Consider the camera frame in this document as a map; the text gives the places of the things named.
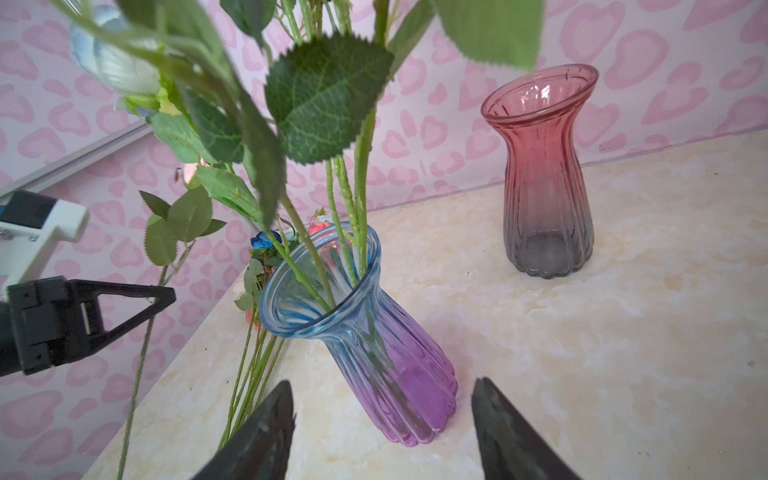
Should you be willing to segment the green leafy flower stem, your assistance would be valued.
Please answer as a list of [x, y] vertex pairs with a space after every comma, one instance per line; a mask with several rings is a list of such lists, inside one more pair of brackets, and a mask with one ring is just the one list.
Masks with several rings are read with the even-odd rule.
[[[152, 264], [161, 268], [158, 285], [165, 287], [187, 260], [196, 240], [221, 229], [224, 223], [213, 218], [212, 200], [203, 187], [187, 191], [172, 204], [148, 192], [142, 191], [140, 195], [152, 212], [145, 229], [144, 250]], [[138, 394], [154, 319], [155, 317], [151, 316], [148, 320], [137, 361], [116, 473], [118, 479], [122, 479], [125, 474]]]

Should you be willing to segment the aluminium diagonal frame bar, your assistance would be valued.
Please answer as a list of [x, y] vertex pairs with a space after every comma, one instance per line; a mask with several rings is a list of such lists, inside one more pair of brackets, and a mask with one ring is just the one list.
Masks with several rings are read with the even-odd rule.
[[88, 145], [71, 155], [61, 158], [1, 189], [1, 203], [8, 201], [18, 191], [41, 193], [68, 179], [85, 168], [100, 162], [122, 148], [142, 139], [152, 132], [144, 121], [139, 121]]

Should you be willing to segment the flower bunch on table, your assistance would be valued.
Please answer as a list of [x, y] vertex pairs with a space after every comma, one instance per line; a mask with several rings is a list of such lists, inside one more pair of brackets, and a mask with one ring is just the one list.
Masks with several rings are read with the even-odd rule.
[[[279, 247], [290, 251], [299, 245], [296, 223], [283, 215], [273, 230], [280, 234]], [[246, 333], [236, 370], [232, 393], [227, 406], [218, 448], [222, 449], [235, 432], [244, 424], [266, 396], [266, 387], [283, 350], [285, 340], [269, 333], [261, 322], [259, 302], [267, 281], [274, 274], [283, 258], [278, 246], [267, 251], [255, 252], [250, 248], [251, 261], [246, 267], [243, 290], [235, 299], [235, 305], [245, 315]]]

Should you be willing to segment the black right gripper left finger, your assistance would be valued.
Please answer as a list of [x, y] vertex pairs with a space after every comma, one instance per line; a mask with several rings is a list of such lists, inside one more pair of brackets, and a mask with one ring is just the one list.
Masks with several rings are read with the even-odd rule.
[[284, 479], [294, 431], [292, 388], [282, 380], [193, 479]]

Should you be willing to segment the purple blue glass vase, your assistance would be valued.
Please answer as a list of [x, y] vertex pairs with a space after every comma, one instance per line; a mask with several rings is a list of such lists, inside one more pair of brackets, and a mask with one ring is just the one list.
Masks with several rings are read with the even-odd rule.
[[373, 424], [396, 443], [431, 442], [456, 411], [455, 369], [436, 341], [380, 286], [382, 248], [367, 230], [366, 258], [352, 226], [312, 235], [324, 270], [305, 245], [268, 280], [259, 304], [279, 337], [323, 342]]

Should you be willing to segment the blue flower stem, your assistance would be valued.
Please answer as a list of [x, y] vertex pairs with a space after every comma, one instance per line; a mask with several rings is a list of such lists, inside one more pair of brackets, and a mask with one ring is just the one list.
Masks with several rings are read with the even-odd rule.
[[255, 252], [267, 251], [274, 249], [275, 245], [282, 244], [282, 238], [277, 232], [267, 233], [265, 231], [259, 232], [255, 237], [250, 240], [251, 249]]

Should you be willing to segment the pale blue white rose stem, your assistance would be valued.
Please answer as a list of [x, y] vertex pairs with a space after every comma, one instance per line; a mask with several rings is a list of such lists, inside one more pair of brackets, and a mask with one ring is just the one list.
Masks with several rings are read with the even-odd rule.
[[80, 66], [145, 115], [184, 162], [203, 160], [209, 194], [270, 225], [288, 207], [287, 158], [267, 109], [242, 86], [218, 32], [196, 1], [119, 1], [59, 8], [72, 20]]

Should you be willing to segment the pink double rose stem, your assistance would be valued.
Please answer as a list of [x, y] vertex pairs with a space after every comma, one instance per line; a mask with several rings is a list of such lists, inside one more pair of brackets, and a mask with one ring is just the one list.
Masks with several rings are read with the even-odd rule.
[[542, 1], [373, 2], [371, 37], [353, 30], [348, 1], [223, 1], [237, 28], [256, 41], [275, 19], [294, 45], [269, 67], [267, 109], [288, 159], [323, 162], [338, 181], [352, 231], [350, 254], [367, 269], [366, 178], [377, 104], [434, 21], [465, 58], [532, 69], [545, 17]]

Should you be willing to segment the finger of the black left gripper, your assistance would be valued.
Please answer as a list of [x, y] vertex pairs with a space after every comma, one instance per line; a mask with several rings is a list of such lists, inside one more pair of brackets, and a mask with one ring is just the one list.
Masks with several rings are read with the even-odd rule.
[[172, 287], [94, 280], [68, 282], [75, 307], [77, 354], [95, 354], [131, 333], [176, 301]]

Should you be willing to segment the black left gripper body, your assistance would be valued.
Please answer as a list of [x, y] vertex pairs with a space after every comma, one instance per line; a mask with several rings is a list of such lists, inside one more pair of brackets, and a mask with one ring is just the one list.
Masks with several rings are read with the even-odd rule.
[[1, 375], [32, 375], [81, 359], [75, 283], [51, 277], [12, 285], [1, 302]]

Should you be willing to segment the red grey glass vase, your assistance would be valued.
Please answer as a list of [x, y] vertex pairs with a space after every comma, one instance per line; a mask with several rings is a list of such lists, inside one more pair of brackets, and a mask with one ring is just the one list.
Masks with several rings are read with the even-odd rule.
[[503, 85], [481, 106], [484, 120], [507, 147], [506, 255], [529, 276], [568, 276], [593, 253], [594, 227], [574, 124], [598, 79], [591, 65], [550, 67]]

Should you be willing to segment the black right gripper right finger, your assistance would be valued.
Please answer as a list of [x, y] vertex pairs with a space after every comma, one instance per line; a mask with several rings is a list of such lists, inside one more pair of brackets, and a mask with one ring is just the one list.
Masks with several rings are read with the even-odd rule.
[[486, 479], [580, 479], [490, 378], [475, 381], [471, 408]]

